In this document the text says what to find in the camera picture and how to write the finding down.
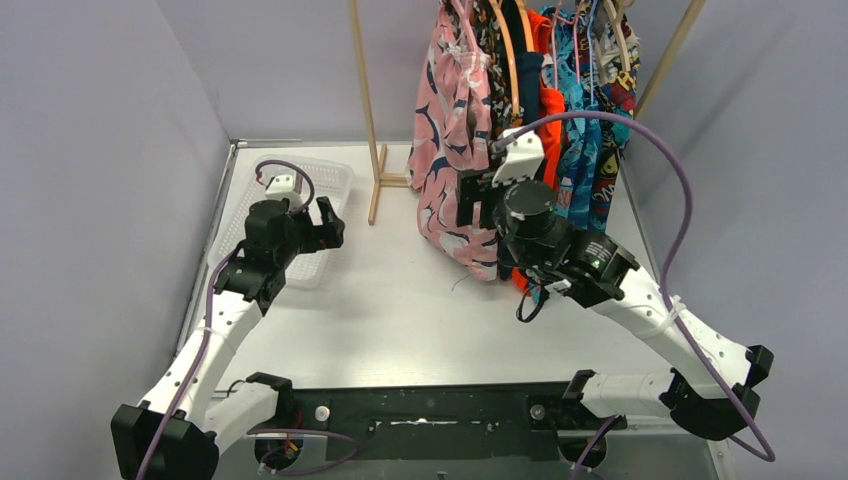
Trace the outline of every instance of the gray wall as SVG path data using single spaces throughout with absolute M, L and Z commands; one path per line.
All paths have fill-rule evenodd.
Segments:
M 0 2 L 0 478 L 119 478 L 226 136 L 153 0 Z
M 846 19 L 844 0 L 710 0 L 645 112 L 695 193 L 675 293 L 776 355 L 758 420 L 778 463 L 737 449 L 746 479 L 848 478 Z M 662 257 L 680 187 L 645 142 L 630 150 L 628 178 Z
M 158 2 L 230 138 L 367 138 L 347 2 L 245 0 L 237 10 L 229 0 Z M 639 0 L 630 10 L 645 81 L 688 3 Z M 381 140 L 412 135 L 410 112 L 437 9 L 437 0 L 359 1 Z

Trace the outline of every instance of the red garment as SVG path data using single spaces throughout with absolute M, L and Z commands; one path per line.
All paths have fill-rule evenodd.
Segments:
M 527 10 L 530 19 L 530 30 L 533 32 L 533 46 L 541 54 L 548 54 L 551 50 L 551 20 L 543 17 L 533 10 Z M 565 97 L 556 88 L 548 88 L 542 85 L 542 105 L 539 109 L 539 117 L 544 118 L 565 111 Z M 536 130 L 536 134 L 542 139 L 545 149 L 545 175 L 543 181 L 556 192 L 559 188 L 559 178 L 556 167 L 562 155 L 562 121 L 547 123 Z M 512 280 L 521 290 L 527 289 L 527 278 L 518 270 L 512 271 Z

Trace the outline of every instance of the black loop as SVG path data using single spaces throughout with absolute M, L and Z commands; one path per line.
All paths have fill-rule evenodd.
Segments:
M 533 308 L 533 311 L 530 312 L 530 316 L 524 318 L 524 301 L 527 300 L 527 297 L 530 296 L 530 291 L 533 287 L 529 287 L 524 291 L 524 295 L 521 297 L 521 301 L 518 303 L 518 308 L 515 310 L 515 318 L 518 319 L 521 323 L 530 323 L 536 318 L 536 315 L 542 311 L 542 306 L 545 304 L 545 300 L 547 299 L 545 295 L 539 296 L 539 303 Z

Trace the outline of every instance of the black cable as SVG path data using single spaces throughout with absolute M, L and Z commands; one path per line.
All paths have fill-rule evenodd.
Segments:
M 239 383 L 244 383 L 244 380 L 236 380 L 235 382 L 230 384 L 230 388 L 227 389 L 227 398 L 230 398 L 231 393 L 235 393 L 233 391 L 233 388 L 235 388 L 235 386 L 238 385 Z
M 547 295 L 545 295 L 546 291 L 542 291 L 542 294 L 539 295 L 539 303 L 533 307 L 533 311 L 530 312 L 530 315 L 527 318 L 524 318 L 524 301 L 527 300 L 527 297 L 530 296 L 530 291 L 533 287 L 527 288 L 524 291 L 524 295 L 521 297 L 521 301 L 518 303 L 518 308 L 515 310 L 515 318 L 518 319 L 521 323 L 530 323 L 536 318 L 536 315 L 542 311 L 542 306 L 545 304 L 545 301 L 548 299 Z

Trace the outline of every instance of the laundry basket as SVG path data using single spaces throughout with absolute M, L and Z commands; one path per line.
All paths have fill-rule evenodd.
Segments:
M 265 160 L 285 160 L 302 168 L 315 184 L 315 197 L 327 197 L 339 217 L 344 212 L 350 187 L 353 184 L 353 169 L 347 165 L 318 160 L 314 158 L 295 157 L 290 155 L 264 155 L 254 163 L 254 167 Z M 280 165 L 268 165 L 262 168 L 262 176 L 270 178 L 282 173 L 294 173 L 291 169 Z M 303 183 L 304 200 L 309 194 L 306 182 Z M 225 212 L 221 218 L 220 228 L 212 249 L 207 256 L 207 263 L 214 268 L 221 259 L 236 248 L 238 242 L 244 240 L 244 220 L 248 210 L 254 203 L 265 200 L 265 187 L 251 179 L 241 187 L 241 191 L 232 197 L 238 199 L 235 209 Z M 317 206 L 310 205 L 309 214 L 315 224 L 321 223 L 321 214 Z M 286 286 L 310 289 L 315 288 L 321 280 L 321 274 L 327 264 L 327 258 L 333 252 L 323 250 L 317 253 L 298 255 L 286 269 Z

